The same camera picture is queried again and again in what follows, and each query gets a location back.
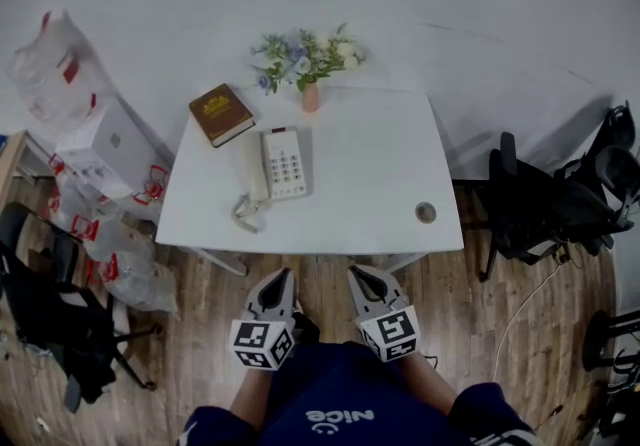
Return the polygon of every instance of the brown book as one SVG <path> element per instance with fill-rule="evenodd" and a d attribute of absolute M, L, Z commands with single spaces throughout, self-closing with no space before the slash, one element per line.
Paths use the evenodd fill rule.
<path fill-rule="evenodd" d="M 256 124 L 253 114 L 226 83 L 192 101 L 189 109 L 213 147 L 220 147 Z"/>

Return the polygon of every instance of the cardboard box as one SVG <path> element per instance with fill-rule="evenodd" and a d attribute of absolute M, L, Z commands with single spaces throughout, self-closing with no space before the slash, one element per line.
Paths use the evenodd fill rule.
<path fill-rule="evenodd" d="M 140 192 L 157 160 L 155 149 L 115 96 L 97 97 L 94 111 L 58 141 L 56 153 L 110 199 Z"/>

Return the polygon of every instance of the sleeve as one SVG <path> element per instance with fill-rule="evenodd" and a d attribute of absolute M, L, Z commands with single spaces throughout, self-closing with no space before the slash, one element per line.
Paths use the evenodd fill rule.
<path fill-rule="evenodd" d="M 198 407 L 184 426 L 176 446 L 244 446 L 253 444 L 253 427 L 219 407 Z"/>
<path fill-rule="evenodd" d="M 478 384 L 456 398 L 449 413 L 451 423 L 476 441 L 491 440 L 510 446 L 542 446 L 531 428 L 505 401 L 498 384 Z"/>

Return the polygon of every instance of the person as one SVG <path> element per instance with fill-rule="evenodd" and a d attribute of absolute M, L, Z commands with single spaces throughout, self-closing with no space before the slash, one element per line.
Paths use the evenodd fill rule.
<path fill-rule="evenodd" d="M 499 385 L 456 395 L 417 352 L 385 364 L 364 345 L 320 343 L 308 317 L 294 318 L 280 370 L 249 369 L 230 409 L 197 408 L 178 446 L 542 446 Z"/>

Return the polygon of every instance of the white telephone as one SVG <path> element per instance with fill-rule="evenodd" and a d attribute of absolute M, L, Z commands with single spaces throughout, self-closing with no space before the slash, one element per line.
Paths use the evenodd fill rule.
<path fill-rule="evenodd" d="M 245 217 L 267 202 L 303 197 L 308 189 L 295 128 L 247 132 L 241 140 L 249 193 L 240 197 L 231 217 L 242 229 L 257 234 L 258 229 L 245 222 Z"/>

